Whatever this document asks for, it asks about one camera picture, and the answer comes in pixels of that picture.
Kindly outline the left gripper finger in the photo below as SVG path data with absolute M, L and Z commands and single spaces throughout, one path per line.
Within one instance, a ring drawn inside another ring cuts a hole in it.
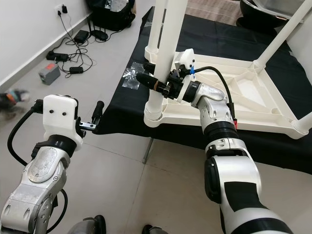
M 96 103 L 96 106 L 94 108 L 94 111 L 92 113 L 92 123 L 94 125 L 98 125 L 100 122 L 100 119 L 102 118 L 103 115 L 103 108 L 105 107 L 105 103 L 102 100 L 99 100 Z

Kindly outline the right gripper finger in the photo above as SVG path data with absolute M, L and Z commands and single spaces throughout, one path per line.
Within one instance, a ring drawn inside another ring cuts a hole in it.
M 151 89 L 152 91 L 154 91 L 155 81 L 158 80 L 157 78 L 155 78 L 155 77 L 153 77 L 147 73 L 143 73 L 143 72 L 137 73 L 136 79 L 138 80 L 138 82 L 140 82 L 140 84 Z M 163 91 L 165 91 L 165 84 L 160 82 L 160 85 L 158 86 L 158 91 L 156 91 L 156 92 L 163 92 Z

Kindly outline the white plastic children table top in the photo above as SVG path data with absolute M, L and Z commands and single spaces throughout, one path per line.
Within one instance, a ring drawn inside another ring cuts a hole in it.
M 188 103 L 163 97 L 161 124 L 205 129 L 227 122 L 244 131 L 296 134 L 291 122 L 298 118 L 265 69 L 254 71 L 251 61 L 194 55 L 195 98 Z

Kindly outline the grey box with red label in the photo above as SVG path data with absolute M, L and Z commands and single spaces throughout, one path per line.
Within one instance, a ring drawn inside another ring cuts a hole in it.
M 41 82 L 45 85 L 51 85 L 54 80 L 60 77 L 60 74 L 60 68 L 55 63 L 48 64 L 38 71 L 38 76 Z

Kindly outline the black router with antennas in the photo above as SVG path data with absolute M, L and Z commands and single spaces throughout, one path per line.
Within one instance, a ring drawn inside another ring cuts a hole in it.
M 96 38 L 96 41 L 98 42 L 106 42 L 109 38 L 108 34 L 106 34 L 104 31 L 96 29 L 91 23 L 91 20 L 87 20 L 88 27 L 89 27 L 89 34 L 90 36 L 93 36 Z

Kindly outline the black power strip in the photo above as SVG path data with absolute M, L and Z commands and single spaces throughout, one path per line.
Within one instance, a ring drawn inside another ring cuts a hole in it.
M 47 53 L 45 58 L 47 60 L 65 62 L 65 61 L 69 60 L 69 55 L 68 54 L 62 54 L 62 53 L 54 53 L 53 51 L 50 51 L 49 53 Z

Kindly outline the black open suitcase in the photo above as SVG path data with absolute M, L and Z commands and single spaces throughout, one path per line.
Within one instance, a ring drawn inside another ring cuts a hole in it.
M 103 0 L 85 0 L 85 2 L 91 11 L 89 16 L 91 22 L 107 30 L 120 31 L 126 29 L 131 26 L 136 17 L 136 10 L 134 9 L 136 0 L 130 0 L 129 4 L 118 13 L 105 9 Z

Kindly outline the black power brick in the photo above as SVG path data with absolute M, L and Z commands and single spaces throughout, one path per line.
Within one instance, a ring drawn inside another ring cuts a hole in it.
M 78 44 L 84 44 L 87 42 L 88 38 L 89 38 L 90 34 L 88 31 L 85 30 L 80 30 L 76 33 L 76 35 L 73 38 L 73 41 Z

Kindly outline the small grey dog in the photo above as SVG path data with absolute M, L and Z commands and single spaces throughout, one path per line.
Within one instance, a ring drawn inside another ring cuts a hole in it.
M 29 91 L 24 89 L 10 89 L 0 94 L 1 120 L 11 120 L 17 115 L 25 113 L 25 108 L 20 103 L 27 103 L 31 98 Z

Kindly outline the clear plastic bag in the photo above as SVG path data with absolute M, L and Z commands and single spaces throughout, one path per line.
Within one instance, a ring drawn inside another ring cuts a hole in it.
M 122 11 L 130 2 L 130 0 L 103 0 L 105 9 L 109 9 L 114 13 Z

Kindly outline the beige cloth covered bench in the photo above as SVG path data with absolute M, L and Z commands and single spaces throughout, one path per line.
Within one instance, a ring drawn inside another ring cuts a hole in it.
M 189 0 L 185 14 L 230 25 L 243 16 L 240 0 Z

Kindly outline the black round bowl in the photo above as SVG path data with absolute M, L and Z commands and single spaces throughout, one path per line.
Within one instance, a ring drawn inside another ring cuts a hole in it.
M 285 25 L 295 13 L 266 9 L 253 0 L 240 0 L 240 10 L 243 16 L 236 21 L 236 25 L 273 36 L 277 34 L 275 29 Z

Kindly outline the clear plastic storage box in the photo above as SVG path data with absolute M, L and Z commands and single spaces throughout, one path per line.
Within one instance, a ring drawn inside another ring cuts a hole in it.
M 258 6 L 273 11 L 294 12 L 305 0 L 253 0 Z

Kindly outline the grey metal table frame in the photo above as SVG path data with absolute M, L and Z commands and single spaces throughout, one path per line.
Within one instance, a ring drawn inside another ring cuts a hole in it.
M 146 147 L 145 153 L 143 155 L 143 159 L 142 159 L 142 163 L 143 164 L 147 164 L 149 157 L 150 157 L 150 152 L 152 150 L 153 147 L 153 143 L 154 143 L 154 139 L 153 138 L 149 138 L 149 143 Z

